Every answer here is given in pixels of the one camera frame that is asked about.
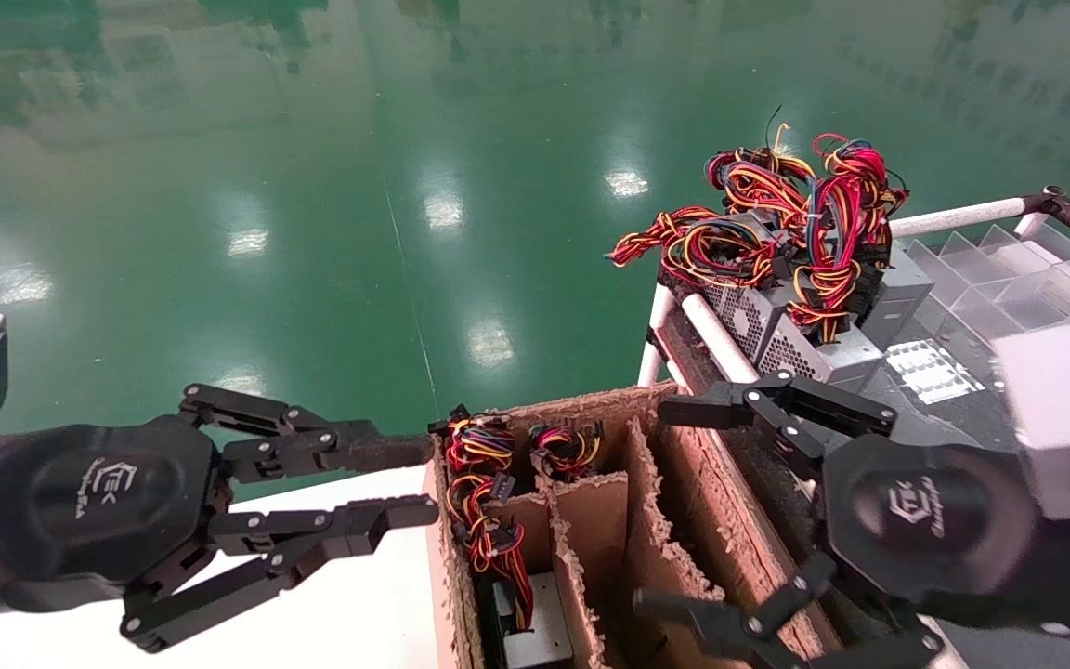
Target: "robotic hand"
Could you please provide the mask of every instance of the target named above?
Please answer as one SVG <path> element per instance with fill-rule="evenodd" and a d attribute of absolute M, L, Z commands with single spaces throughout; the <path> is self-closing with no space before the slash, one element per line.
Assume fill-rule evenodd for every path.
<path fill-rule="evenodd" d="M 0 407 L 5 371 L 0 316 Z M 203 425 L 251 438 L 219 450 Z M 378 471 L 422 465 L 432 452 L 428 436 L 382 437 L 366 420 L 327 422 L 204 384 L 184 390 L 179 413 L 142 425 L 0 437 L 0 612 L 120 597 L 124 638 L 160 652 L 294 588 L 328 560 L 373 553 L 391 529 L 438 517 L 428 496 L 228 513 L 230 478 Z M 262 558 L 183 588 L 217 550 Z"/>
<path fill-rule="evenodd" d="M 696 427 L 756 424 L 790 470 L 816 484 L 814 551 L 759 609 L 637 594 L 637 612 L 691 626 L 708 655 L 768 669 L 922 668 L 946 644 L 918 614 L 1070 637 L 1070 518 L 1044 513 L 1057 490 L 1028 483 L 1021 454 L 896 443 L 889 407 L 786 371 L 674 395 L 658 415 Z M 853 440 L 825 453 L 797 419 Z M 827 588 L 896 635 L 810 662 L 795 655 L 778 628 Z"/>

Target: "cardboard divider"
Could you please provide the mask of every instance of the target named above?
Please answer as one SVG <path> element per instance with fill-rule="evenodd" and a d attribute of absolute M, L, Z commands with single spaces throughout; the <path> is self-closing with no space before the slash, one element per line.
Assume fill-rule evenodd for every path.
<path fill-rule="evenodd" d="M 534 492 L 488 512 L 521 522 L 530 573 L 555 574 L 578 669 L 746 668 L 702 656 L 683 626 L 633 615 L 633 590 L 752 607 L 794 571 L 713 434 L 658 424 L 654 408 L 670 391 L 674 385 L 660 384 L 506 412 L 523 446 L 516 462 L 528 469 L 521 437 L 532 424 L 601 419 L 606 425 L 602 474 L 576 483 L 539 477 Z M 442 492 L 447 482 L 439 473 L 439 455 L 437 461 L 433 484 Z M 438 632 L 442 643 L 455 647 L 441 657 L 441 669 L 491 669 L 482 652 L 472 568 L 443 508 L 441 521 L 441 560 L 433 560 L 433 572 L 440 571 L 433 576 L 441 580 L 433 587 L 438 602 L 448 604 L 438 609 Z M 819 610 L 795 619 L 784 641 L 806 657 L 837 644 Z"/>
<path fill-rule="evenodd" d="M 752 432 L 744 435 L 752 438 Z M 667 426 L 661 427 L 658 440 L 652 440 L 668 481 L 663 503 L 674 517 L 688 520 L 686 532 L 696 543 L 693 553 L 701 557 L 708 575 L 729 590 L 731 600 L 754 607 L 784 584 L 794 567 L 785 567 L 778 559 L 774 549 L 778 537 L 749 497 L 746 483 L 738 482 L 725 458 L 702 440 L 702 429 Z M 831 625 L 819 610 L 798 614 L 780 636 L 806 658 L 836 648 Z"/>

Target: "plastic storage compartment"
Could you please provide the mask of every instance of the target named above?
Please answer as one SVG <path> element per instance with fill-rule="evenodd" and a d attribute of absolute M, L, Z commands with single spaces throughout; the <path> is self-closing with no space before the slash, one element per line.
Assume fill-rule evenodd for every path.
<path fill-rule="evenodd" d="M 997 226 L 974 244 L 953 232 L 939 253 L 907 250 L 935 285 L 931 295 L 989 344 L 1070 321 L 1070 240 L 1043 225 L 1023 238 Z"/>

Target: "tangled wires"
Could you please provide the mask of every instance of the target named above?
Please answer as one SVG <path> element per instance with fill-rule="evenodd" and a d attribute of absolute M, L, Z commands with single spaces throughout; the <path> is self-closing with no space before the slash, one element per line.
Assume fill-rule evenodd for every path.
<path fill-rule="evenodd" d="M 824 152 L 820 141 L 834 139 L 840 147 Z M 795 268 L 797 300 L 789 313 L 795 325 L 812 328 L 820 344 L 836 340 L 851 310 L 850 297 L 862 275 L 862 263 L 876 270 L 888 267 L 892 238 L 888 217 L 903 207 L 908 192 L 892 189 L 886 161 L 868 141 L 846 141 L 824 133 L 812 148 L 824 156 L 831 174 L 816 183 L 807 217 L 806 242 L 810 263 Z M 802 278 L 810 285 L 804 285 Z"/>
<path fill-rule="evenodd" d="M 663 271 L 691 285 L 761 285 L 769 275 L 776 241 L 752 226 L 705 208 L 659 212 L 645 232 L 629 233 L 607 258 L 625 267 L 655 246 Z"/>
<path fill-rule="evenodd" d="M 445 457 L 454 471 L 464 471 L 476 465 L 508 469 L 514 460 L 515 437 L 506 431 L 498 416 L 475 416 L 449 425 L 452 435 Z"/>
<path fill-rule="evenodd" d="M 903 178 L 887 169 L 870 141 L 824 133 L 812 149 L 827 177 L 765 147 L 717 153 L 705 177 L 724 194 L 724 215 L 705 208 L 659 213 L 645 232 L 622 238 L 608 258 L 624 267 L 661 246 L 663 271 L 698 287 L 765 288 L 790 279 L 792 321 L 816 344 L 834 341 L 850 314 L 870 308 L 889 265 L 888 219 L 908 191 L 905 183 L 889 185 L 889 174 Z M 769 213 L 769 223 L 738 216 L 750 211 Z"/>
<path fill-rule="evenodd" d="M 567 427 L 532 426 L 532 461 L 536 469 L 566 482 L 576 482 L 588 474 L 602 445 L 602 423 L 594 423 L 586 432 L 575 432 Z"/>
<path fill-rule="evenodd" d="M 454 517 L 454 533 L 468 549 L 473 572 L 485 574 L 493 571 L 514 586 L 515 623 L 519 630 L 531 628 L 535 596 L 531 577 L 518 548 L 525 531 L 514 520 L 503 521 L 487 516 L 485 505 L 509 492 L 500 495 L 500 486 L 514 486 L 514 478 L 506 474 L 458 475 L 448 484 L 445 503 Z"/>
<path fill-rule="evenodd" d="M 807 197 L 800 187 L 815 181 L 806 162 L 780 156 L 768 148 L 722 151 L 708 158 L 705 174 L 713 187 L 725 192 L 730 213 L 767 209 L 778 216 L 778 226 L 801 231 L 807 226 Z"/>

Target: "wire connector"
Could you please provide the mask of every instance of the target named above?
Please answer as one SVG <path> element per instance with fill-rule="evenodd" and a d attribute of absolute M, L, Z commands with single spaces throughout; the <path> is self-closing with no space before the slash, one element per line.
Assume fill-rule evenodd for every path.
<path fill-rule="evenodd" d="M 493 477 L 493 483 L 489 484 L 489 496 L 496 500 L 498 503 L 506 503 L 510 499 L 510 495 L 514 495 L 515 484 L 518 483 L 518 478 L 514 475 L 498 473 Z"/>

